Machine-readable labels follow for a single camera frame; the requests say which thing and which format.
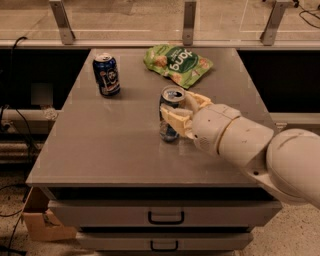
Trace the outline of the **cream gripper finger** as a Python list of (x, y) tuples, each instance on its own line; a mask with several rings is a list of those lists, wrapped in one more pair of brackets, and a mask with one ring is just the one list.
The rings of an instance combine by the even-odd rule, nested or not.
[(193, 112), (183, 108), (173, 108), (169, 105), (160, 106), (162, 118), (182, 137), (193, 139)]
[(197, 94), (191, 91), (185, 93), (185, 107), (191, 110), (193, 113), (197, 113), (202, 108), (211, 105), (212, 101), (210, 98)]

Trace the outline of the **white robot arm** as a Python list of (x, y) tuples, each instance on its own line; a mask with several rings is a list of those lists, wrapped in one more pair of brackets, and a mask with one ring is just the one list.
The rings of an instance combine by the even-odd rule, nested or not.
[(219, 156), (288, 204), (320, 208), (320, 136), (303, 129), (280, 133), (224, 104), (181, 88), (166, 88), (160, 116), (196, 148)]

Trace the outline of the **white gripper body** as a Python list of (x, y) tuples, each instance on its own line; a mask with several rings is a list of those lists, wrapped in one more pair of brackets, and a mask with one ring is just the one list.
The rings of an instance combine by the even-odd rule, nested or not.
[(241, 112), (224, 104), (210, 104), (193, 117), (192, 135), (195, 146), (210, 155), (218, 155), (219, 143), (227, 127)]

